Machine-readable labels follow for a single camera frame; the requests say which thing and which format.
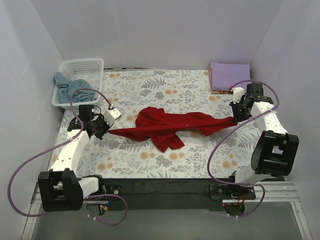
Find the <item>red t shirt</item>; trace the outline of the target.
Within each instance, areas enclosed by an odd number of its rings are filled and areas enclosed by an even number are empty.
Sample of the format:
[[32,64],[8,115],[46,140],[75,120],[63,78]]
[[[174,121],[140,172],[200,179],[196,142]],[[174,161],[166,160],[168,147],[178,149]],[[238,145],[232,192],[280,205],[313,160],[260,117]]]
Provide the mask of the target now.
[[138,113],[135,127],[113,129],[108,132],[137,142],[151,139],[158,150],[165,152],[168,148],[176,150],[185,146],[177,132],[198,131],[207,137],[236,125],[231,116],[214,118],[202,112],[166,113],[162,108],[149,106]]

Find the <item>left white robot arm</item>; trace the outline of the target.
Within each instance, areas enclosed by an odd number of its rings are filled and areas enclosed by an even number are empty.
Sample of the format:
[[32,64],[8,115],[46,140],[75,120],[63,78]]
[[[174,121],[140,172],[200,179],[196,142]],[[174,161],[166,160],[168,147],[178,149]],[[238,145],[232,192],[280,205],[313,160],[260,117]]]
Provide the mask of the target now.
[[62,147],[50,169],[42,171],[38,176],[45,212],[77,211],[88,196],[95,200],[106,196],[102,176],[94,174],[78,179],[76,171],[91,136],[102,139],[121,113],[115,108],[109,108],[105,113],[94,113],[93,109],[94,105],[79,106],[79,114],[67,128],[67,136],[71,141]]

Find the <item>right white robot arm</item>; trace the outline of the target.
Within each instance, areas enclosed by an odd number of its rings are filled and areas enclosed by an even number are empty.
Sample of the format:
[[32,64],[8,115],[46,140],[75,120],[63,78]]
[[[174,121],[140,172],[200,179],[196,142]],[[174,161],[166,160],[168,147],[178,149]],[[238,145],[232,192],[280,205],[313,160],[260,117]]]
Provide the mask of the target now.
[[250,164],[228,177],[231,183],[226,186],[227,195],[237,199],[243,195],[245,188],[262,180],[288,176],[300,140],[280,123],[274,102],[264,95],[262,84],[250,83],[246,89],[233,87],[230,91],[233,94],[230,106],[235,122],[255,120],[260,131]]

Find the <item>floral tablecloth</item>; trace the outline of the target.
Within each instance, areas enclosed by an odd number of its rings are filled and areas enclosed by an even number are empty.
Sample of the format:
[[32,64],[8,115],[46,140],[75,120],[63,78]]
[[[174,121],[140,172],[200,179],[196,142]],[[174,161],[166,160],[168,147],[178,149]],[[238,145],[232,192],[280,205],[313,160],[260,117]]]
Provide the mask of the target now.
[[96,113],[120,118],[92,136],[78,178],[226,178],[250,164],[261,136],[233,119],[230,94],[213,94],[206,70],[125,70],[103,74]]

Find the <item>folded purple t shirt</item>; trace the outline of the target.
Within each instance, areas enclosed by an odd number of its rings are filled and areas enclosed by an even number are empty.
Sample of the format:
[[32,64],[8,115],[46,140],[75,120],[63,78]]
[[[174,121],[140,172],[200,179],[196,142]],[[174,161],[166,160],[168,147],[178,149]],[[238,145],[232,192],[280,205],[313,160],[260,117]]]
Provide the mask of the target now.
[[249,64],[211,62],[209,69],[212,71],[212,85],[216,91],[229,91],[230,86],[251,78]]

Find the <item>blue-grey t shirt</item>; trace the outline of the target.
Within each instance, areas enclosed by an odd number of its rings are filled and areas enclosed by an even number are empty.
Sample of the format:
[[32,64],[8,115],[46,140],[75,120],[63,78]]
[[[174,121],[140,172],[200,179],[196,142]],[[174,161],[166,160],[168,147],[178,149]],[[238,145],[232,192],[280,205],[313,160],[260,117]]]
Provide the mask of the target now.
[[84,79],[68,80],[60,72],[54,75],[54,84],[57,87],[57,99],[60,104],[95,101],[96,93]]

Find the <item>white plastic basket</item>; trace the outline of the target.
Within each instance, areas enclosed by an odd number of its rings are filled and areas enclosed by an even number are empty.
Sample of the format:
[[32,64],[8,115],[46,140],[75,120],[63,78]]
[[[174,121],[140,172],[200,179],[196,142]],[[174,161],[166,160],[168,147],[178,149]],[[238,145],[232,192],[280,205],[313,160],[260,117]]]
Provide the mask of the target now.
[[96,104],[103,85],[104,60],[81,58],[64,61],[54,75],[54,90],[51,103],[55,107],[70,110],[70,101],[75,109],[80,105]]

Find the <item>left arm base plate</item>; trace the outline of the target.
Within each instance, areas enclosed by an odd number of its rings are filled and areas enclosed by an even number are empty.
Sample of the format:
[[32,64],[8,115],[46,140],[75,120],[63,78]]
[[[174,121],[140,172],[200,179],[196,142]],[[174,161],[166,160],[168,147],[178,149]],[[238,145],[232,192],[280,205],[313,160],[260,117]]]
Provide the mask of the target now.
[[110,196],[104,195],[120,195],[121,188],[119,186],[100,185],[81,185],[83,198],[85,200],[108,200]]

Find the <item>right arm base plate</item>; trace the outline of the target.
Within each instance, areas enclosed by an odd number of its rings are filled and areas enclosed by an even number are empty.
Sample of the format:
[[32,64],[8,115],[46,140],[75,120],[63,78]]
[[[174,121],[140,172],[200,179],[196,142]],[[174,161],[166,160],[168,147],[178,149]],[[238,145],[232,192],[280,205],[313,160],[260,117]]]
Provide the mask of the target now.
[[212,200],[255,200],[256,194],[253,187],[230,184],[210,184],[208,194]]

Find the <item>aluminium rail frame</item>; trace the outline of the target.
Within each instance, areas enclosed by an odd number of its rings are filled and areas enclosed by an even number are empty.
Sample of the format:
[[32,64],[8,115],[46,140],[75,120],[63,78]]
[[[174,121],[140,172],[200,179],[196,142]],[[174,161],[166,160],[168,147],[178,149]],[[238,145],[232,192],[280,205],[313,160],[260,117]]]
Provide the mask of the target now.
[[79,211],[29,218],[24,240],[310,240],[294,185],[265,182],[245,202],[216,200],[209,179],[120,179],[122,200],[103,215]]

